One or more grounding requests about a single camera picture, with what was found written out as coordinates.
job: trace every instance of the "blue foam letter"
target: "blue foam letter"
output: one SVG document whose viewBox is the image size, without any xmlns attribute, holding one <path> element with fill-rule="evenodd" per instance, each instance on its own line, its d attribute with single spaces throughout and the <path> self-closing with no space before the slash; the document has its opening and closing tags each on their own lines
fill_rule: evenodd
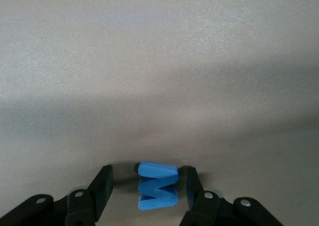
<svg viewBox="0 0 319 226">
<path fill-rule="evenodd" d="M 177 190 L 169 187 L 178 181 L 178 169 L 175 166 L 153 162 L 140 162 L 138 173 L 140 180 L 140 210 L 151 210 L 174 206 L 178 202 Z"/>
</svg>

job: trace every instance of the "white screw head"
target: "white screw head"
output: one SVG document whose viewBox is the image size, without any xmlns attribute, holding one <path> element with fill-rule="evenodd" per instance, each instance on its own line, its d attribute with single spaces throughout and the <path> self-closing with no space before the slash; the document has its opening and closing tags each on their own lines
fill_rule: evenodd
<svg viewBox="0 0 319 226">
<path fill-rule="evenodd" d="M 83 195 L 83 192 L 79 191 L 75 193 L 75 197 L 81 197 Z"/>
<path fill-rule="evenodd" d="M 43 203 L 45 201 L 45 198 L 39 198 L 35 201 L 36 204 Z"/>
<path fill-rule="evenodd" d="M 251 203 L 248 200 L 241 200 L 240 203 L 242 206 L 245 206 L 245 207 L 251 206 Z"/>
<path fill-rule="evenodd" d="M 214 197 L 214 195 L 211 192 L 208 192 L 208 191 L 204 193 L 204 196 L 207 199 L 212 199 Z"/>
</svg>

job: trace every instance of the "gray background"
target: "gray background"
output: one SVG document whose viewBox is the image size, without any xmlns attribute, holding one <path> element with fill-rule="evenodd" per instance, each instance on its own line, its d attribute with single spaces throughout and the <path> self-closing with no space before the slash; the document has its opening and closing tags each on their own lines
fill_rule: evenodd
<svg viewBox="0 0 319 226">
<path fill-rule="evenodd" d="M 319 0 L 0 0 L 0 215 L 150 160 L 318 225 L 318 105 Z M 97 225 L 179 224 L 135 191 Z"/>
</svg>

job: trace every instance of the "blue letter w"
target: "blue letter w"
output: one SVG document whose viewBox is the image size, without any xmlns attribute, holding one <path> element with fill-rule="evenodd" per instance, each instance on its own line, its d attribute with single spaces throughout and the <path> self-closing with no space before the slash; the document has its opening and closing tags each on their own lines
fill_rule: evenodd
<svg viewBox="0 0 319 226">
<path fill-rule="evenodd" d="M 138 167 L 140 180 L 140 210 L 151 210 L 174 206 L 178 202 L 177 190 L 169 185 L 178 181 L 175 166 L 153 162 L 140 162 Z"/>
</svg>

